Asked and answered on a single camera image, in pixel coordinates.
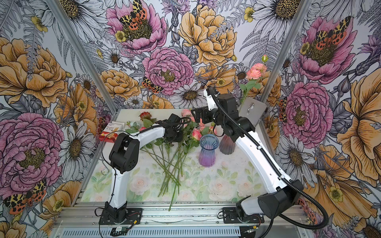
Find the blue purple glass vase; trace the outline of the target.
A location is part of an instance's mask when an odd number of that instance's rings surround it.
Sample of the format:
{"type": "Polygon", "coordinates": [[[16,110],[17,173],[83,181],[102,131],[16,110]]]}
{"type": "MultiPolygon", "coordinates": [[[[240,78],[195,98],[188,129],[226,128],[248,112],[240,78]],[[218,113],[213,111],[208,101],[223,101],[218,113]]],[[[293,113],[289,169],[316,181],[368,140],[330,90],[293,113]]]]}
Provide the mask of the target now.
{"type": "Polygon", "coordinates": [[[219,147],[219,140],[215,135],[207,134],[199,141],[201,151],[198,157],[199,164],[204,167],[212,167],[215,164],[215,151],[219,147]]]}

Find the dark pink glass vase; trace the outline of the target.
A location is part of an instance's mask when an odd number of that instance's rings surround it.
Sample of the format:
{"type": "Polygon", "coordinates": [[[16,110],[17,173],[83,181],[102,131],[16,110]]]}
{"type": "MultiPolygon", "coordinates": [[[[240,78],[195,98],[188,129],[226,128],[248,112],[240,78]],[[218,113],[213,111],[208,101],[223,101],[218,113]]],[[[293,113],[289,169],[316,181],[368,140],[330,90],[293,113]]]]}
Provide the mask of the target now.
{"type": "Polygon", "coordinates": [[[235,151],[236,143],[227,135],[224,135],[219,144],[219,150],[225,155],[230,155],[235,151]]]}

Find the pink rose stem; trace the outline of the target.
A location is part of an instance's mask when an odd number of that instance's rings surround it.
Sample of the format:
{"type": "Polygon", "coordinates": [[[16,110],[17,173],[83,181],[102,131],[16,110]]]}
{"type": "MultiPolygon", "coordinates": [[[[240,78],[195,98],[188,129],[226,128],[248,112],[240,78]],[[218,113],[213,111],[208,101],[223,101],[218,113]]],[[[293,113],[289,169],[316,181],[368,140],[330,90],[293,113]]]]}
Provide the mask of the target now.
{"type": "Polygon", "coordinates": [[[241,105],[244,104],[246,98],[253,88],[259,90],[262,87],[261,82],[265,79],[265,74],[267,72],[266,63],[268,62],[268,56],[263,55],[261,57],[261,61],[262,63],[256,63],[249,69],[246,75],[247,82],[239,85],[242,91],[242,97],[240,99],[241,105]]]}

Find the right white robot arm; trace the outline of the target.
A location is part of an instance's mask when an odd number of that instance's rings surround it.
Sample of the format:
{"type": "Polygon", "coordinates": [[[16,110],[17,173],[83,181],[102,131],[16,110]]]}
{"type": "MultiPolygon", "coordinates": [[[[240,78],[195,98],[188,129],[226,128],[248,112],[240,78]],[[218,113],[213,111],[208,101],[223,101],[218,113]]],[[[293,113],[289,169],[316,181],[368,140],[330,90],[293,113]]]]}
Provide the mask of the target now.
{"type": "Polygon", "coordinates": [[[203,92],[207,106],[192,109],[196,122],[214,122],[221,126],[226,136],[244,152],[254,165],[266,193],[258,197],[248,196],[236,204],[238,216],[244,219],[253,214],[263,214],[270,219],[280,217],[296,224],[283,213],[294,206],[300,197],[303,185],[293,181],[268,153],[260,141],[255,126],[249,119],[241,117],[232,94],[220,94],[215,87],[203,92]]]}

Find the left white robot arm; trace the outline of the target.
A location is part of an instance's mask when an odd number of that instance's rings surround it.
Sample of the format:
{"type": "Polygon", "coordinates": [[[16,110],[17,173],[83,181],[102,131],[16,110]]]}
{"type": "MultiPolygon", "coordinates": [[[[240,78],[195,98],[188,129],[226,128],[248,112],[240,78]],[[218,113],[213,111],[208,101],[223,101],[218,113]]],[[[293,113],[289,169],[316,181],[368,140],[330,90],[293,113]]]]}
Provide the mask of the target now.
{"type": "Polygon", "coordinates": [[[189,117],[180,118],[171,114],[169,119],[157,121],[152,126],[135,134],[121,132],[109,154],[110,166],[114,169],[111,195],[100,215],[100,225],[117,225],[127,222],[127,189],[132,171],[138,163],[140,149],[157,139],[180,142],[182,128],[191,123],[189,117]]]}

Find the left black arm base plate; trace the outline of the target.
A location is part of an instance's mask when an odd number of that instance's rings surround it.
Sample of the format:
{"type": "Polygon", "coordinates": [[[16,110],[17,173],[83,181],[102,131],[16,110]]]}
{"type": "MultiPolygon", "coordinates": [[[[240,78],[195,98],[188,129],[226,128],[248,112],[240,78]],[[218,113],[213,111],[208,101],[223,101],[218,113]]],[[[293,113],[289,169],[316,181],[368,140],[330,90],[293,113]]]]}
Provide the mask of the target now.
{"type": "Polygon", "coordinates": [[[142,212],[140,208],[107,208],[102,211],[99,225],[138,225],[142,212]]]}

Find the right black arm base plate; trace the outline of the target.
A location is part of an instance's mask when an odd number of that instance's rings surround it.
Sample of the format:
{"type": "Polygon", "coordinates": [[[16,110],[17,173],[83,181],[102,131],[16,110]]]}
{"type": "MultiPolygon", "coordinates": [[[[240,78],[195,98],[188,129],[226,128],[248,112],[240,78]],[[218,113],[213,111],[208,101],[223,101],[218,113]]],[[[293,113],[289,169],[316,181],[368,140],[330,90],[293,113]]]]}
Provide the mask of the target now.
{"type": "Polygon", "coordinates": [[[261,214],[246,215],[236,207],[223,207],[222,219],[224,224],[261,224],[265,222],[261,214]]]}

